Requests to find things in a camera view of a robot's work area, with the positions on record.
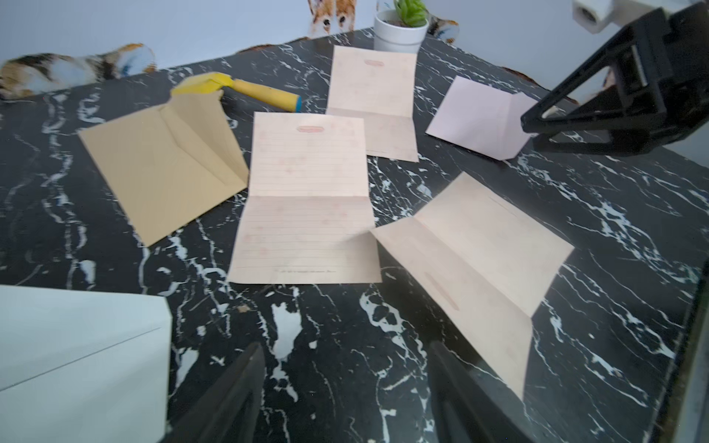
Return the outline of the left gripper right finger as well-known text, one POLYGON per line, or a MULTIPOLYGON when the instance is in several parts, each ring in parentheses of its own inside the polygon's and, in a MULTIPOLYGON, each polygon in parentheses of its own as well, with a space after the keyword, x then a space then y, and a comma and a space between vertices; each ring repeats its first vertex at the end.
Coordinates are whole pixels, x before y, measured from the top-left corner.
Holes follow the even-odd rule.
POLYGON ((443 343, 430 343, 428 384, 440 442, 530 442, 532 439, 466 372, 443 343))

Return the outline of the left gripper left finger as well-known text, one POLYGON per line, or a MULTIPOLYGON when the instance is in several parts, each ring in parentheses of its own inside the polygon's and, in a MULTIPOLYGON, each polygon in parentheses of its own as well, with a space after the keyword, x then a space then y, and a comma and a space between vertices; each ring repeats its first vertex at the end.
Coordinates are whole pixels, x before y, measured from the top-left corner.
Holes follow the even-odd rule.
POLYGON ((164 442, 251 442, 263 399, 266 363, 251 343, 169 431, 164 442))

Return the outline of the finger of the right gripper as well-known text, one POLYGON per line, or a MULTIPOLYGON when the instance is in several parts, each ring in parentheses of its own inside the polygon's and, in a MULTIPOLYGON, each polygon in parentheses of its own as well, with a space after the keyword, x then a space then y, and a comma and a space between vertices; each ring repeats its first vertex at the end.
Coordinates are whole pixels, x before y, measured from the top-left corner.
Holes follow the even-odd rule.
POLYGON ((670 74, 664 38, 670 25, 658 8, 624 26, 570 77, 521 117, 541 151, 635 155, 670 139, 661 82, 670 74), (565 116, 544 116, 604 68, 615 84, 565 116))

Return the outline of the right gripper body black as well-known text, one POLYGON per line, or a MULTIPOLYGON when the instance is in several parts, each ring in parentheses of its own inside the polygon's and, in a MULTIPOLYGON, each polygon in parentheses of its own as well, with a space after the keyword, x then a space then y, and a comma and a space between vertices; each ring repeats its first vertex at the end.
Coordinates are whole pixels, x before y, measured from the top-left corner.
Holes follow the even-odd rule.
POLYGON ((670 2, 629 22, 642 68, 650 122, 634 150, 686 140, 708 124, 708 3, 670 2))

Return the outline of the pink envelope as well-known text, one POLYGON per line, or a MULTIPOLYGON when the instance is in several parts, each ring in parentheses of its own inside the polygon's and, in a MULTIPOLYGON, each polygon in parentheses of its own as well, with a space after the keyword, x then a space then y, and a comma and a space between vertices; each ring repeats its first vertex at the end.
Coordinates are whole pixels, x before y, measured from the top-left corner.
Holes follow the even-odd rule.
POLYGON ((497 161, 516 157, 530 140, 522 116, 537 101, 456 77, 426 133, 497 161))

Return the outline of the white cream envelope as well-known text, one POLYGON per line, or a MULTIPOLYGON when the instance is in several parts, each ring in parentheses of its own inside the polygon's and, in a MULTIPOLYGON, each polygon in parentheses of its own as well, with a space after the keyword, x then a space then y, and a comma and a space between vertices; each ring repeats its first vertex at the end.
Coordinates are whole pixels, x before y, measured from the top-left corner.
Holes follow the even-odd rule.
POLYGON ((160 441, 171 338, 161 296, 2 286, 2 441, 160 441))

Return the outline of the cream letter paper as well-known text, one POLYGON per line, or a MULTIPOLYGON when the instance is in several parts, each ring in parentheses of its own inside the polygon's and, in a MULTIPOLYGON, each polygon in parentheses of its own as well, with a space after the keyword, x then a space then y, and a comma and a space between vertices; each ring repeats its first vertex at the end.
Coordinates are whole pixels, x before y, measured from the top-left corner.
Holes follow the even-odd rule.
POLYGON ((255 114, 250 166, 230 282, 380 282, 362 119, 255 114))
POLYGON ((416 69, 415 54, 336 45, 326 113, 363 119, 369 156, 417 162, 416 69))

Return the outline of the brown kraft envelope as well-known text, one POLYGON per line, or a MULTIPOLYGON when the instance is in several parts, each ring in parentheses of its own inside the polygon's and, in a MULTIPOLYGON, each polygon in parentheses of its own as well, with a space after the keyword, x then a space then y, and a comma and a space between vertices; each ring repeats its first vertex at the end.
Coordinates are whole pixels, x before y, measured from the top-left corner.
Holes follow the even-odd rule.
POLYGON ((79 131, 147 247, 247 188, 249 168, 221 99, 178 94, 79 131))

